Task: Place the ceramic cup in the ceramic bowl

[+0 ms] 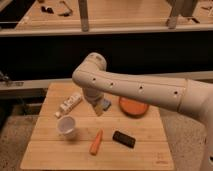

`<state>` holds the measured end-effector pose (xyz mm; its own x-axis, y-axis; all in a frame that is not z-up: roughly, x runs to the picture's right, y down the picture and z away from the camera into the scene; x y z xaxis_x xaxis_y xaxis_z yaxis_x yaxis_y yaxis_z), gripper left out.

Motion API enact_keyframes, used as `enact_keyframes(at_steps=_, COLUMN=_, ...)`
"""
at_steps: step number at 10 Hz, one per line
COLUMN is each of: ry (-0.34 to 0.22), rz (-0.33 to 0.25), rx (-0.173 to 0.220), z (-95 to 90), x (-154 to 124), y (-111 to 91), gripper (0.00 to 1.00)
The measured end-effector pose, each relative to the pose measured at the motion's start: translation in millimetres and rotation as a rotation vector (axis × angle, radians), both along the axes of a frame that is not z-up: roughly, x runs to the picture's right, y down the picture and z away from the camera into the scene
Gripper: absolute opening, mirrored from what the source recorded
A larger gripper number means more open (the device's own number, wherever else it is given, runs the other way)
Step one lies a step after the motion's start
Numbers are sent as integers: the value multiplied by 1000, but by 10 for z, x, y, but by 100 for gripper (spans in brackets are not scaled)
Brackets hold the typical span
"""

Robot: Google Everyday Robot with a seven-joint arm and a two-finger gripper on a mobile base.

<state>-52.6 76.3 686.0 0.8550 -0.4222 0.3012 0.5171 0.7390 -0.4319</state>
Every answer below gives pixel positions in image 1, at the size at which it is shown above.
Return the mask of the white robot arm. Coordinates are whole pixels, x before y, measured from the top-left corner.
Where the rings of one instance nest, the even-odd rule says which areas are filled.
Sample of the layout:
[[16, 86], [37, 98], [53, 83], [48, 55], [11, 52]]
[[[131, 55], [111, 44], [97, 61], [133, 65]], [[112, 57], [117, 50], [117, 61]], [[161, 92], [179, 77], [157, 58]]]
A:
[[200, 171], [213, 171], [213, 84], [184, 78], [128, 75], [107, 72], [99, 53], [90, 53], [74, 70], [72, 80], [94, 108], [109, 93], [173, 110], [201, 122], [206, 144]]

